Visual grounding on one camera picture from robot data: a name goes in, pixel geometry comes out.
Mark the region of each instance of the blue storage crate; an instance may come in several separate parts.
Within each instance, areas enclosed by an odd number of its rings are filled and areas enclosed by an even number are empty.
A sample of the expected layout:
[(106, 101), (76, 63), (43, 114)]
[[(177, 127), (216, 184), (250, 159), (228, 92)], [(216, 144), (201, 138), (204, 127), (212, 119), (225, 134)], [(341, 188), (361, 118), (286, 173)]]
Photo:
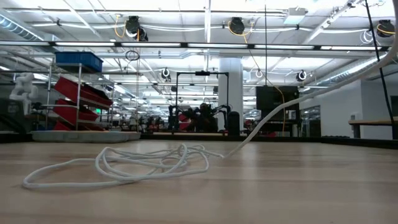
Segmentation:
[(91, 52), (56, 52), (55, 63), (58, 67), (69, 72), (79, 72), (78, 64), (81, 63), (83, 73), (102, 72), (103, 61)]

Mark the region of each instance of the white rope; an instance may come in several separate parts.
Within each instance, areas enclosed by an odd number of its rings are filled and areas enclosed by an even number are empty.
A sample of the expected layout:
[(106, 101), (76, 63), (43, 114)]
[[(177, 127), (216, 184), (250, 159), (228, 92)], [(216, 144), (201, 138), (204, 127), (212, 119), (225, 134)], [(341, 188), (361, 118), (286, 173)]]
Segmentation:
[[(395, 12), (396, 18), (398, 18), (398, 0), (393, 0), (393, 3), (394, 3), (394, 12)], [(396, 19), (396, 33), (398, 33), (398, 19)], [(375, 72), (379, 68), (385, 66), (387, 63), (389, 63), (391, 61), (391, 59), (395, 56), (397, 51), (398, 51), (398, 40), (397, 40), (397, 38), (395, 38), (394, 44), (392, 45), (388, 54), (378, 64), (373, 65), (369, 70), (362, 72), (356, 76), (353, 76), (353, 77), (351, 77), (343, 82), (340, 82), (334, 86), (331, 86), (329, 88), (316, 91), (314, 93), (305, 95), (296, 100), (292, 100), (292, 101), (289, 101), (289, 102), (279, 105), (276, 109), (271, 111), (262, 121), (260, 121), (260, 123), (256, 126), (256, 128), (254, 128), (253, 132), (241, 144), (239, 144), (235, 149), (230, 151), (226, 156), (207, 151), (203, 146), (187, 147), (185, 144), (181, 144), (177, 149), (148, 152), (145, 154), (121, 151), (121, 150), (117, 150), (117, 149), (112, 149), (110, 147), (106, 147), (97, 155), (97, 157), (95, 159), (73, 159), (68, 162), (63, 162), (60, 164), (43, 167), (41, 169), (33, 171), (33, 173), (29, 174), (23, 180), (22, 185), (28, 189), (48, 188), (48, 187), (110, 187), (110, 186), (115, 186), (115, 185), (131, 184), (131, 183), (134, 183), (134, 182), (137, 182), (140, 180), (181, 177), (184, 175), (199, 174), (202, 172), (206, 172), (209, 168), (209, 162), (207, 159), (208, 156), (216, 156), (216, 157), (220, 157), (222, 159), (229, 158), (235, 152), (242, 149), (242, 147), (244, 147), (257, 134), (257, 132), (261, 129), (261, 127), (269, 119), (271, 119), (276, 113), (278, 113), (281, 109), (286, 108), (291, 105), (294, 105), (296, 103), (300, 103), (305, 100), (314, 98), (318, 95), (339, 89), (349, 83), (352, 83), (352, 82), (355, 82), (356, 80), (364, 78), (364, 77), (368, 76), (369, 74), (371, 74), (372, 72)], [(107, 155), (108, 151), (111, 151), (114, 154), (119, 155), (119, 157)], [(183, 171), (179, 170), (179, 168), (187, 168), (188, 167), (187, 166), (188, 159), (191, 157), (191, 155), (194, 155), (194, 154), (199, 154), (204, 159), (205, 167), (203, 169), (193, 169), (193, 170), (183, 170)], [(154, 163), (154, 162), (152, 162), (153, 159), (158, 159), (159, 162)], [(168, 159), (176, 160), (177, 163), (175, 165), (165, 165), (164, 162)], [(74, 162), (93, 162), (93, 161), (95, 162), (96, 170), (100, 174), (112, 179), (112, 181), (94, 182), (94, 183), (72, 183), (72, 182), (53, 183), (53, 184), (33, 184), (33, 183), (31, 183), (31, 181), (34, 181), (36, 179), (36, 176), (38, 176), (39, 174), (41, 174), (45, 171), (58, 169), (60, 167), (70, 165)], [(103, 165), (105, 166), (105, 169), (102, 169), (100, 167), (100, 162), (103, 163)], [(142, 174), (134, 175), (134, 174), (122, 172), (120, 170), (116, 170), (115, 168), (112, 168), (110, 162), (127, 162), (127, 163), (131, 163), (131, 164), (139, 164), (142, 166), (148, 166), (148, 167), (153, 167), (153, 168), (150, 172), (148, 172), (144, 175), (142, 175)]]

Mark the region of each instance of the white robot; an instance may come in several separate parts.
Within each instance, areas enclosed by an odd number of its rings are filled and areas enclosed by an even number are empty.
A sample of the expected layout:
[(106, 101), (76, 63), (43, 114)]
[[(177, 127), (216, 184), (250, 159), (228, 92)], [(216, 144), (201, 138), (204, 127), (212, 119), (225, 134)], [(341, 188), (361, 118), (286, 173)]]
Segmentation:
[(24, 106), (24, 114), (30, 113), (31, 100), (36, 99), (39, 94), (39, 90), (36, 86), (33, 86), (32, 81), (34, 79), (33, 73), (22, 73), (16, 78), (15, 88), (12, 90), (9, 99), (21, 101)]

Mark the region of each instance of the white column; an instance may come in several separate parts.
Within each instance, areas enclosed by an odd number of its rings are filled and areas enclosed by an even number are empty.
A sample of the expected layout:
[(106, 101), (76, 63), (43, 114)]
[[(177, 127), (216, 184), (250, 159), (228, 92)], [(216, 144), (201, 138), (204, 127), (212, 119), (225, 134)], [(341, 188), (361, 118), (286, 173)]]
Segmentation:
[[(229, 72), (229, 98), (228, 104), (232, 111), (239, 113), (243, 130), (243, 68), (241, 58), (220, 58), (219, 72)], [(218, 75), (218, 106), (226, 104), (227, 77)], [(218, 115), (218, 130), (224, 129), (224, 118)]]

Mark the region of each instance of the gray platform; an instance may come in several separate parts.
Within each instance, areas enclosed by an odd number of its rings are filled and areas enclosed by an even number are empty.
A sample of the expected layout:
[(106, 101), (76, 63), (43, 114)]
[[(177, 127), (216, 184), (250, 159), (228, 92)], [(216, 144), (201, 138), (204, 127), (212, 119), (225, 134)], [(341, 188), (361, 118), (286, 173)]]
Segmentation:
[(127, 131), (32, 131), (38, 142), (117, 143), (138, 140), (141, 133)]

